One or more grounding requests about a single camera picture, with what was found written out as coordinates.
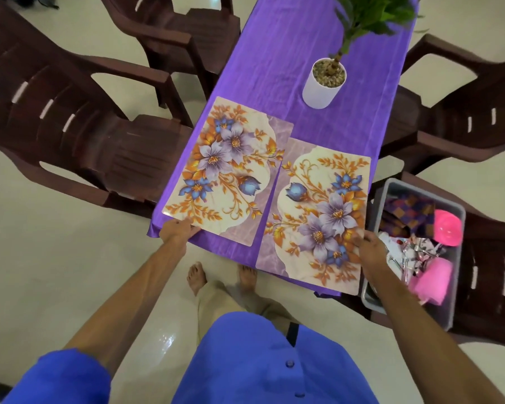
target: white tile floor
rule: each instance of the white tile floor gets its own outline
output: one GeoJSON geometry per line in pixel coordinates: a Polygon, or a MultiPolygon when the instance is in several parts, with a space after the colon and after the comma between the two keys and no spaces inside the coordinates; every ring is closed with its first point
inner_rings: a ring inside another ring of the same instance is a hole
{"type": "MultiPolygon", "coordinates": [[[[58,0],[59,11],[36,6],[22,12],[58,45],[81,54],[147,65],[138,42],[111,22],[100,0],[58,0]]],[[[245,24],[256,0],[234,0],[245,24]]],[[[219,0],[174,0],[180,12],[217,7],[219,0]]],[[[423,0],[418,28],[491,60],[505,60],[505,0],[423,0]]],[[[111,75],[96,81],[124,112],[168,116],[153,89],[111,75]]],[[[174,75],[193,120],[205,99],[193,76],[174,75]]],[[[464,68],[425,57],[401,84],[431,105],[465,84],[464,68]]],[[[381,161],[376,179],[399,171],[381,161]]],[[[505,221],[505,153],[482,164],[444,160],[421,177],[505,221]]],[[[38,356],[61,348],[95,309],[153,252],[148,221],[105,210],[27,181],[0,153],[0,381],[14,384],[38,356]]],[[[113,383],[112,403],[169,402],[195,349],[196,311],[186,271],[202,260],[209,277],[235,283],[234,264],[189,245],[146,326],[113,383]]],[[[421,399],[390,330],[332,300],[260,275],[258,291],[282,302],[304,324],[343,345],[382,403],[421,399]]],[[[469,344],[464,350],[505,393],[505,347],[469,344]]]]}

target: table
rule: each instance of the table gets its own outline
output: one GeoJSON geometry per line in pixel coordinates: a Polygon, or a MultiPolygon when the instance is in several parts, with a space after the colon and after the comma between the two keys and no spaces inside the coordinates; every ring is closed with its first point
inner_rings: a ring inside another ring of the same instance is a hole
{"type": "MultiPolygon", "coordinates": [[[[217,96],[294,124],[292,137],[330,149],[369,156],[374,175],[411,28],[394,36],[367,34],[343,57],[348,78],[331,104],[309,108],[301,97],[314,62],[340,48],[343,28],[335,0],[258,0],[170,178],[150,224],[157,237],[162,214],[217,96]]],[[[273,193],[269,197],[269,210],[273,193]]],[[[254,267],[268,213],[251,247],[202,231],[191,243],[254,267]]],[[[310,285],[321,293],[339,292],[310,285]]]]}

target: floral placemat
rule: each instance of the floral placemat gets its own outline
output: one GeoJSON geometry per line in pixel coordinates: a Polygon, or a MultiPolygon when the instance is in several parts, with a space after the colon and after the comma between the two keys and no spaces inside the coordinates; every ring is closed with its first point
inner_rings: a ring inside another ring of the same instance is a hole
{"type": "Polygon", "coordinates": [[[162,212],[251,246],[292,129],[217,97],[162,212]]]}
{"type": "Polygon", "coordinates": [[[357,295],[370,158],[290,138],[256,268],[357,295]]]}

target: chair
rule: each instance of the chair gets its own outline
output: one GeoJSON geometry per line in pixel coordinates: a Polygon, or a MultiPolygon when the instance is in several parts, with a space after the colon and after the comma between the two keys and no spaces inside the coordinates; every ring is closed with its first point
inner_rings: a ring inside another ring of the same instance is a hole
{"type": "Polygon", "coordinates": [[[69,53],[0,0],[0,151],[29,180],[150,217],[191,126],[169,74],[69,53]],[[139,115],[129,121],[91,78],[94,73],[154,86],[173,119],[139,115]],[[40,162],[74,172],[95,187],[49,172],[40,162]]]}
{"type": "Polygon", "coordinates": [[[197,75],[209,98],[241,33],[232,0],[185,15],[174,12],[172,0],[101,1],[114,24],[141,43],[150,67],[197,75]]]}
{"type": "MultiPolygon", "coordinates": [[[[393,177],[466,209],[457,300],[450,332],[505,345],[505,222],[486,217],[457,196],[408,172],[393,177]]],[[[384,183],[385,180],[374,183],[371,193],[384,183]]],[[[384,315],[376,313],[373,312],[371,320],[388,325],[384,315]]]]}
{"type": "Polygon", "coordinates": [[[485,61],[425,34],[408,52],[402,72],[426,54],[463,65],[477,79],[432,108],[399,86],[380,158],[393,155],[404,161],[404,171],[416,175],[447,157],[482,162],[505,151],[505,62],[485,61]]]}

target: potted plant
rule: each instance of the potted plant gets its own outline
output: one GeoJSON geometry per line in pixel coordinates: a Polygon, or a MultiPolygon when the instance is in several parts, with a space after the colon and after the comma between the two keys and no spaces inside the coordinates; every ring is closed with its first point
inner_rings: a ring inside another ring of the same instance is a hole
{"type": "Polygon", "coordinates": [[[359,37],[374,33],[393,35],[393,25],[409,25],[417,15],[411,0],[337,0],[342,11],[335,13],[343,25],[343,44],[330,58],[317,60],[303,88],[303,100],[314,109],[327,107],[346,81],[346,68],[340,62],[359,37]]]}

